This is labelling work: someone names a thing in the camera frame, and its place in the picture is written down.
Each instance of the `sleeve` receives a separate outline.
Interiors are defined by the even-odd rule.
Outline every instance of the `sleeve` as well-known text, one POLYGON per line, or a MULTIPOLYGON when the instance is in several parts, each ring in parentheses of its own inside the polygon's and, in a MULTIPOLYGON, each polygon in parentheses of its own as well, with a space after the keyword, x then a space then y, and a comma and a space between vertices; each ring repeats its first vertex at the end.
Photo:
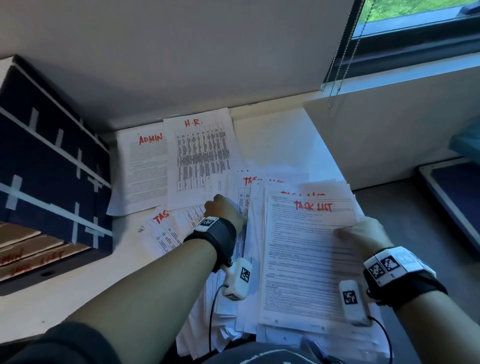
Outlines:
POLYGON ((79 322, 62 322, 5 364, 121 364, 110 343, 79 322))

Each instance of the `grass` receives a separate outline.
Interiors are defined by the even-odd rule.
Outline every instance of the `grass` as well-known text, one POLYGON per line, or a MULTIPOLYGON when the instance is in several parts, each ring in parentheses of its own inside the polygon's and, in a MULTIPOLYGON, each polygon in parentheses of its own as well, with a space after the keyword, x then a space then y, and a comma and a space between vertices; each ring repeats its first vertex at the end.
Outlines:
MULTIPOLYGON (((475 1, 476 0, 377 0, 370 15, 369 22, 416 14, 418 12, 444 9, 452 6, 461 6, 475 1)), ((359 24, 365 22, 371 5, 372 0, 365 1, 359 24)))

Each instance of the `window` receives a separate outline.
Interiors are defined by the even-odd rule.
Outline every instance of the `window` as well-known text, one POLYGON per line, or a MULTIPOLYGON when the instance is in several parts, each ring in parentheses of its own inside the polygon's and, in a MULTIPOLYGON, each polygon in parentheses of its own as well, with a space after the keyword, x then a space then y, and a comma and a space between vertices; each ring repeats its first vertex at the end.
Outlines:
POLYGON ((355 0, 328 81, 479 51, 480 1, 355 0))

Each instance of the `white wall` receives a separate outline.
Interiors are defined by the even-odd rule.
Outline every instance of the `white wall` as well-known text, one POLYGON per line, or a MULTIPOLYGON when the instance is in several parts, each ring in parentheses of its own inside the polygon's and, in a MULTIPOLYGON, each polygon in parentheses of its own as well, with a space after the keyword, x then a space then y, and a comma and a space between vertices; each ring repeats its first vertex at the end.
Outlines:
POLYGON ((317 90, 353 0, 2 0, 18 53, 97 131, 317 90))
POLYGON ((395 181, 457 155, 448 149, 451 136, 480 115, 479 61, 468 55, 351 79, 331 109, 329 90, 304 107, 352 189, 395 181), (445 65, 452 71, 438 73, 445 65), (396 81, 358 90, 382 77, 396 81))

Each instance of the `forearm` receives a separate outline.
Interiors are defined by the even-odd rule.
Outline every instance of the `forearm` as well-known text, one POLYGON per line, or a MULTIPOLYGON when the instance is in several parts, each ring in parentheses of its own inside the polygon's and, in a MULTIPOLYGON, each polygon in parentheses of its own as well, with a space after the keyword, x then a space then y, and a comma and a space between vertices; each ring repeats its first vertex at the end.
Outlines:
POLYGON ((180 331, 216 262, 205 240, 189 240, 123 278, 67 320, 97 329, 121 361, 157 364, 180 331))
POLYGON ((444 293, 423 294, 397 316, 423 364, 480 363, 480 326, 444 293))

